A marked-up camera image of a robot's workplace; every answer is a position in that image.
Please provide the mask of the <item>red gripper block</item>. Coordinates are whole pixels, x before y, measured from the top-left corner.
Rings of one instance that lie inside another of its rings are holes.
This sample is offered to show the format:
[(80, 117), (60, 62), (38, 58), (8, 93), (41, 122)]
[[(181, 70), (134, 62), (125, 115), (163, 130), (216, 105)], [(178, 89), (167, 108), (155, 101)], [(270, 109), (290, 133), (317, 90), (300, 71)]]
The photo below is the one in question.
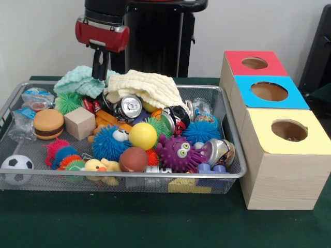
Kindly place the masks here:
[(129, 27), (102, 24), (80, 16), (76, 21), (75, 34), (78, 42), (82, 44), (90, 47), (96, 45), (106, 49), (102, 51), (102, 63), (100, 62), (101, 51), (95, 50), (92, 67), (93, 78), (106, 80), (110, 52), (118, 53), (126, 48), (130, 35)]

